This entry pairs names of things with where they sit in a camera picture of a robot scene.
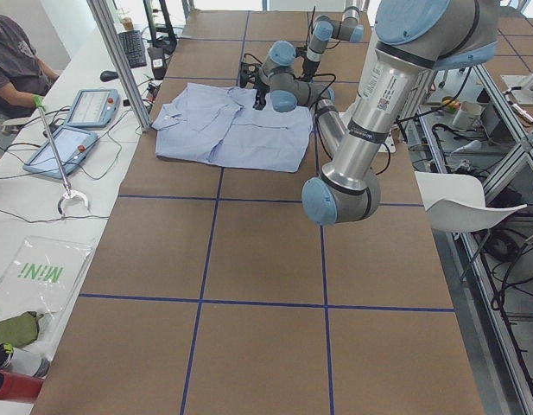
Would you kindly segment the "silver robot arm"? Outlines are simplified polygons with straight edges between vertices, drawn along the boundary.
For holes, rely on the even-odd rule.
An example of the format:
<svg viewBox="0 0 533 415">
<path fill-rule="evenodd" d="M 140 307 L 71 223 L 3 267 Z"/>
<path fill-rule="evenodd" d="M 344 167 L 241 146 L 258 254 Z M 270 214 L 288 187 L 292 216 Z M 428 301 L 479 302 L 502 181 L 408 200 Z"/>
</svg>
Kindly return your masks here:
<svg viewBox="0 0 533 415">
<path fill-rule="evenodd" d="M 308 218 L 333 225 L 371 216 L 380 202 L 371 164 L 420 75 L 478 65 L 496 51 L 497 1 L 383 1 L 374 25 L 376 65 L 333 157 L 305 182 Z"/>
<path fill-rule="evenodd" d="M 283 155 L 280 166 L 295 170 L 316 129 L 324 151 L 332 157 L 346 133 L 346 127 L 333 106 L 334 91 L 314 82 L 315 70 L 327 43 L 316 38 L 304 49 L 288 41 L 276 41 L 265 60 L 250 72 L 256 90 L 253 108 L 280 135 Z"/>
</svg>

